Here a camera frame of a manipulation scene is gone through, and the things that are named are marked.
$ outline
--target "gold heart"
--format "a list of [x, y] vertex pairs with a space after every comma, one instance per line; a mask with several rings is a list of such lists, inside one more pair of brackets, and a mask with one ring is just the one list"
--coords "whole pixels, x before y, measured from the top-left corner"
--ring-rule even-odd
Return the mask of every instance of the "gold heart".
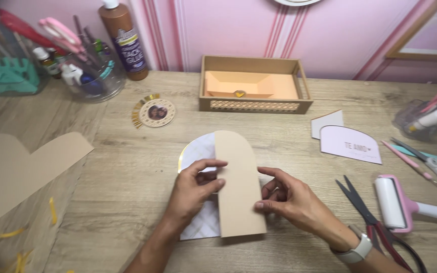
[[244, 96], [246, 94], [246, 92], [245, 91], [237, 90], [237, 91], [234, 92], [234, 94], [235, 94], [236, 97], [240, 98], [241, 96]]

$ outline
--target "white tape roller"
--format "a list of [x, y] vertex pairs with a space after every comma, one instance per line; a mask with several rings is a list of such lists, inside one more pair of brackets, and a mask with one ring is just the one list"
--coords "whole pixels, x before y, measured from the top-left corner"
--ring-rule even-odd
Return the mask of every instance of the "white tape roller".
[[377, 178], [375, 179], [375, 189], [377, 190], [384, 225], [387, 228], [406, 228], [394, 181], [389, 178]]

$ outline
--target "black scissors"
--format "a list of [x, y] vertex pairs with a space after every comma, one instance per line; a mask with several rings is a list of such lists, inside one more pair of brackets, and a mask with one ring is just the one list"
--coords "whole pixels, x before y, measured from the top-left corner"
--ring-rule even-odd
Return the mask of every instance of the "black scissors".
[[405, 262], [405, 260], [399, 255], [399, 253], [394, 249], [393, 243], [398, 243], [401, 245], [405, 250], [409, 252], [409, 254], [414, 258], [416, 261], [416, 264], [418, 266], [420, 273], [427, 273], [426, 267], [424, 266], [424, 263], [422, 262], [419, 255], [403, 240], [399, 239], [395, 235], [393, 235], [387, 228], [378, 221], [375, 216], [373, 216], [370, 211], [368, 210], [365, 203], [362, 201], [362, 198], [360, 195], [358, 195], [357, 191], [354, 188], [354, 185], [350, 183], [350, 180], [346, 177], [346, 175], [343, 176], [345, 178], [345, 181], [347, 182], [348, 189], [345, 188], [345, 186], [342, 185], [337, 179], [335, 181], [340, 186], [343, 193], [348, 197], [350, 202], [354, 205], [354, 207], [358, 210], [358, 212], [362, 215], [362, 217], [365, 220], [365, 223], [367, 225], [367, 236], [371, 239], [373, 247], [375, 247], [380, 253], [384, 253], [381, 248], [379, 241], [377, 239], [377, 235], [380, 238], [380, 241], [382, 242], [382, 245], [384, 245], [385, 249], [389, 252], [389, 254], [394, 258], [394, 261], [399, 264], [400, 266], [404, 267], [405, 269], [409, 270], [410, 272], [413, 272], [412, 269], [409, 267], [409, 265]]

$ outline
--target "photo of two people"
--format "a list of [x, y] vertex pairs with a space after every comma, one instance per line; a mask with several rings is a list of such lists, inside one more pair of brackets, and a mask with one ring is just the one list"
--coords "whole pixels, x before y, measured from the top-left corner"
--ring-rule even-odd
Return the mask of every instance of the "photo of two people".
[[148, 110], [149, 118], [154, 121], [159, 121], [166, 117], [168, 110], [161, 104], [153, 105]]

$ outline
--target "white smartwatch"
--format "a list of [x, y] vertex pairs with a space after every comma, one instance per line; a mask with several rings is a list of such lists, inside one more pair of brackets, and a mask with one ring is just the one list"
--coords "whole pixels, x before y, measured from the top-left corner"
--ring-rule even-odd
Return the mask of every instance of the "white smartwatch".
[[350, 249], [347, 252], [339, 253], [332, 249], [333, 254], [337, 256], [337, 258], [347, 264], [350, 263], [357, 263], [361, 260], [365, 259], [365, 256], [370, 252], [372, 249], [372, 241], [365, 233], [362, 233], [355, 225], [349, 225], [348, 226], [357, 237], [360, 239], [360, 244], [355, 249]]

